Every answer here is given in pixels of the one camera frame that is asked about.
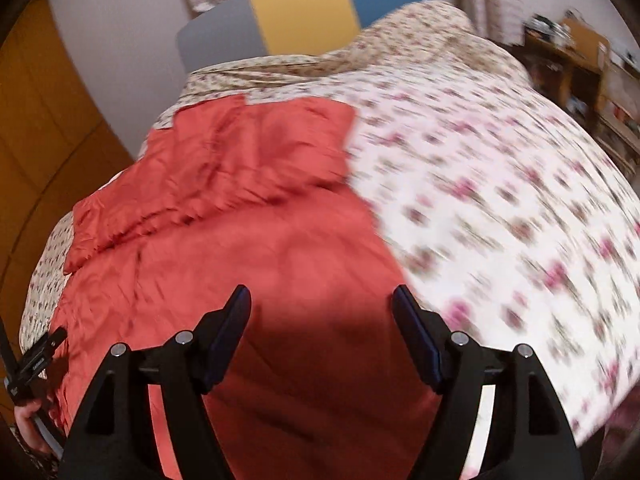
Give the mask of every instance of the wooden desk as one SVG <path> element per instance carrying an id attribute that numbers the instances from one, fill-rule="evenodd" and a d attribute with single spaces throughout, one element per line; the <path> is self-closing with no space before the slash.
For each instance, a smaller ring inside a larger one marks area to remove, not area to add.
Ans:
<path id="1" fill-rule="evenodd" d="M 603 74 L 603 71 L 599 66 L 586 59 L 584 56 L 581 56 L 578 52 L 559 48 L 553 43 L 540 40 L 540 38 L 535 37 L 531 33 L 525 34 L 525 49 L 533 54 L 540 54 L 543 57 L 548 57 L 562 65 L 562 79 L 558 89 L 558 102 L 556 103 L 559 107 L 564 109 L 567 108 L 569 97 L 571 97 L 571 85 L 576 68 L 585 70 L 598 78 L 597 95 L 594 101 L 596 104 L 598 103 Z"/>

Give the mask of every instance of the red blanket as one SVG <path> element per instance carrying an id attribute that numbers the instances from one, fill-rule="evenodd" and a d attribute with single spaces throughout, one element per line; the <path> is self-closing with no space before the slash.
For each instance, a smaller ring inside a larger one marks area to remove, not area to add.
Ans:
<path id="1" fill-rule="evenodd" d="M 222 307 L 254 309 L 225 380 L 205 398 L 236 478 L 403 479 L 434 410 L 395 327 L 401 271 L 345 184 L 351 107 L 242 96 L 178 113 L 148 152 L 74 208 L 74 272 L 52 327 L 68 360 L 68 431 L 109 347 L 162 344 Z M 159 391 L 165 474 L 179 478 Z"/>

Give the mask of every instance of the floral bedspread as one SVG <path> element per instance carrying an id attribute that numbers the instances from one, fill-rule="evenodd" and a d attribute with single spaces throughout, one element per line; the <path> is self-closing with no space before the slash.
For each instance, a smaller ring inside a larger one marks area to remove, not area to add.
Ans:
<path id="1" fill-rule="evenodd" d="M 638 197 L 585 131 L 535 93 L 511 57 L 473 36 L 457 9 L 411 4 L 363 34 L 321 57 L 195 72 L 156 127 L 180 107 L 238 91 L 250 102 L 314 95 L 355 106 L 350 184 L 375 211 L 412 290 L 486 346 L 532 345 L 580 444 L 640 375 Z M 67 216 L 34 273 L 22 346 L 42 332 L 35 319 L 48 326 L 42 313 L 62 291 L 56 265 L 69 225 Z M 482 401 L 466 476 L 481 463 L 490 401 Z"/>

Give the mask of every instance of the bed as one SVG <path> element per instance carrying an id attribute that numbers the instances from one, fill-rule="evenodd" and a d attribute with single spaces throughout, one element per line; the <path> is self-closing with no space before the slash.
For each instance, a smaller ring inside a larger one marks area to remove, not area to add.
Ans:
<path id="1" fill-rule="evenodd" d="M 180 110 L 238 93 L 250 103 L 316 96 L 356 108 L 350 187 L 422 304 L 483 344 L 532 344 L 581 444 L 640 374 L 640 203 L 602 150 L 462 12 L 386 0 L 371 13 L 362 1 L 307 9 L 342 23 L 325 20 L 307 44 L 294 34 L 308 16 L 302 4 L 288 22 L 269 20 L 292 0 L 228 0 L 201 15 L 178 35 L 192 73 L 154 129 L 169 131 Z M 222 22 L 224 9 L 235 27 Z M 220 30 L 223 41 L 206 48 Z M 64 319 L 56 307 L 73 240 L 69 213 L 34 271 L 23 349 Z M 488 259 L 495 265 L 487 268 Z M 601 274 L 609 279 L 598 289 Z M 467 476 L 482 457 L 490 400 Z"/>

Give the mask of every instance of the finger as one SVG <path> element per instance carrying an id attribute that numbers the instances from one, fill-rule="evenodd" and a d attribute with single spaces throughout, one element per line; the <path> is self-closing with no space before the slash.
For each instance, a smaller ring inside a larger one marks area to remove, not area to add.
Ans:
<path id="1" fill-rule="evenodd" d="M 60 417 L 60 410 L 58 409 L 57 406 L 51 406 L 49 408 L 49 418 L 51 420 L 58 420 L 58 418 Z"/>
<path id="2" fill-rule="evenodd" d="M 42 399 L 30 399 L 15 407 L 14 412 L 20 418 L 30 418 L 42 407 Z"/>
<path id="3" fill-rule="evenodd" d="M 15 425 L 17 426 L 18 431 L 20 431 L 20 436 L 24 440 L 24 443 L 34 451 L 43 454 L 51 454 L 51 448 L 45 442 L 30 416 L 26 416 L 28 413 L 33 415 L 33 412 L 30 412 L 30 409 L 26 406 L 16 406 L 14 409 Z"/>

